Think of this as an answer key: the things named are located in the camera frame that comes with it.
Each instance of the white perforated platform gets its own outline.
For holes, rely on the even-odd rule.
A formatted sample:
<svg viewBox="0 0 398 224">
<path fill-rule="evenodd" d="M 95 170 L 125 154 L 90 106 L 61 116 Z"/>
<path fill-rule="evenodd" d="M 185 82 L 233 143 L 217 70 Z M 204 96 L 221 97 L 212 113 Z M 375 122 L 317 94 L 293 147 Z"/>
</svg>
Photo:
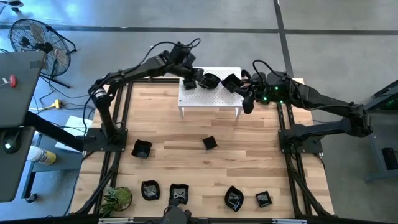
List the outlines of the white perforated platform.
<svg viewBox="0 0 398 224">
<path fill-rule="evenodd" d="M 212 73 L 221 80 L 230 74 L 235 74 L 238 78 L 241 78 L 241 68 L 208 67 L 203 69 L 205 70 L 203 74 Z M 238 117 L 242 109 L 242 101 L 242 96 L 230 93 L 223 87 L 221 82 L 214 90 L 206 90 L 200 86 L 197 86 L 194 90 L 185 90 L 182 78 L 180 79 L 178 107 L 182 118 L 184 107 L 234 107 L 238 109 L 236 110 L 236 116 Z"/>
</svg>

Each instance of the green plant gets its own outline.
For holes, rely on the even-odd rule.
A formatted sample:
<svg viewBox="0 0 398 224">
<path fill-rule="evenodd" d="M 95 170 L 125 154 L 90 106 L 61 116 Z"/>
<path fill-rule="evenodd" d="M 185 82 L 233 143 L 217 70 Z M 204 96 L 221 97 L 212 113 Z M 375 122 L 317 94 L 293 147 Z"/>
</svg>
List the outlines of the green plant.
<svg viewBox="0 0 398 224">
<path fill-rule="evenodd" d="M 113 211 L 119 212 L 130 206 L 132 193 L 127 187 L 110 187 L 104 195 L 105 204 L 100 206 L 103 217 L 109 217 Z"/>
</svg>

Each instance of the wooden tabletop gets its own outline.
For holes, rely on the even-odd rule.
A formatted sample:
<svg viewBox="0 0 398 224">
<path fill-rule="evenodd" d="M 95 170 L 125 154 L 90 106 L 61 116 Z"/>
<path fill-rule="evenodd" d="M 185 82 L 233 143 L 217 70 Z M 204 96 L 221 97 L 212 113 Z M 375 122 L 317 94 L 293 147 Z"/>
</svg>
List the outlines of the wooden tabletop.
<svg viewBox="0 0 398 224">
<path fill-rule="evenodd" d="M 293 108 L 293 112 L 296 123 L 312 124 L 311 112 L 298 108 Z M 99 127 L 100 123 L 100 116 L 95 113 L 93 126 Z M 178 83 L 135 83 L 127 128 L 129 137 L 116 186 L 130 188 L 133 201 L 127 210 L 115 212 L 114 216 L 161 217 L 169 200 L 171 184 L 189 185 L 188 203 L 181 207 L 189 209 L 193 217 L 294 216 L 286 163 L 277 138 L 276 104 L 257 104 L 251 114 L 242 114 L 237 121 L 234 108 L 186 108 L 185 119 L 181 120 Z M 218 148 L 205 150 L 202 139 L 208 136 L 215 137 Z M 153 143 L 148 159 L 131 155 L 137 139 Z M 97 187 L 103 157 L 104 153 L 95 152 L 83 162 L 71 212 L 81 208 Z M 333 213 L 321 162 L 312 154 L 302 157 L 308 188 L 323 207 Z M 145 180 L 159 183 L 159 200 L 142 198 L 141 182 Z M 244 194 L 244 203 L 238 212 L 224 204 L 225 193 L 232 185 Z M 255 195 L 265 190 L 273 204 L 259 208 Z M 304 211 L 301 190 L 297 193 Z"/>
</svg>

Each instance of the white paper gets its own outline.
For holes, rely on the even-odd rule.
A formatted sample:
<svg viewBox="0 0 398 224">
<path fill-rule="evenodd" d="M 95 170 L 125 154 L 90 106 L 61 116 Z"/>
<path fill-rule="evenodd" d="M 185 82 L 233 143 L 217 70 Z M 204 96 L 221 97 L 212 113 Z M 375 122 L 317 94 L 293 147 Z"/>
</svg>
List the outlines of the white paper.
<svg viewBox="0 0 398 224">
<path fill-rule="evenodd" d="M 93 121 L 85 119 L 85 123 L 87 125 L 87 128 L 91 127 L 91 124 L 93 123 Z M 82 136 L 85 132 L 85 125 L 83 124 L 83 120 L 82 118 L 78 118 L 76 116 L 69 116 L 69 119 L 66 123 L 65 126 L 68 127 L 74 127 L 74 128 L 64 128 L 63 130 L 69 132 L 70 134 L 74 135 L 74 136 Z M 59 149 L 64 149 L 64 150 L 69 150 L 72 152 L 78 152 L 81 153 L 79 151 L 77 151 L 76 149 L 73 149 L 69 146 L 66 146 L 60 142 L 57 142 L 55 144 L 55 147 L 59 148 Z"/>
</svg>

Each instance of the gray floor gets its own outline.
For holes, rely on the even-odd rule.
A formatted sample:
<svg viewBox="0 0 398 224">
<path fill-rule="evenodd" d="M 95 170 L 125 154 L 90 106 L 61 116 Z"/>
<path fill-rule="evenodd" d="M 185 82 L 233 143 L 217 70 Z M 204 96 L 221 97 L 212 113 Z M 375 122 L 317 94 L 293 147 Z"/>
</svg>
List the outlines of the gray floor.
<svg viewBox="0 0 398 224">
<path fill-rule="evenodd" d="M 196 27 L 276 29 L 272 0 L 215 1 L 24 1 L 22 14 L 5 8 L 0 21 L 5 24 L 29 17 L 49 24 L 114 27 Z M 396 30 L 397 1 L 378 0 L 280 0 L 286 29 L 329 30 Z M 11 50 L 8 30 L 0 30 L 0 47 Z M 144 53 L 162 40 L 188 42 L 200 37 L 202 43 L 193 50 L 198 67 L 241 67 L 250 72 L 254 59 L 267 61 L 275 70 L 284 70 L 284 58 L 278 34 L 222 34 L 176 32 L 61 32 L 74 41 L 78 52 L 60 77 L 73 86 L 64 91 L 70 96 L 84 95 L 96 78 L 118 68 L 134 66 Z M 295 77 L 321 93 L 346 101 L 366 102 L 369 97 L 397 79 L 397 36 L 371 35 L 288 35 L 290 58 Z M 155 52 L 170 49 L 158 47 Z M 39 83 L 37 98 L 49 92 Z M 85 99 L 71 100 L 82 104 Z M 45 119 L 64 124 L 70 114 L 81 110 L 45 111 Z M 332 121 L 338 117 L 314 111 L 313 118 Z M 368 140 L 346 135 L 322 140 L 326 176 L 335 213 L 345 218 L 398 223 L 397 179 L 365 184 L 363 179 L 374 171 Z M 68 207 L 77 170 L 41 173 L 33 192 L 40 200 L 27 204 L 19 199 L 0 204 L 0 219 L 63 215 Z M 15 212 L 23 209 L 24 213 Z"/>
</svg>

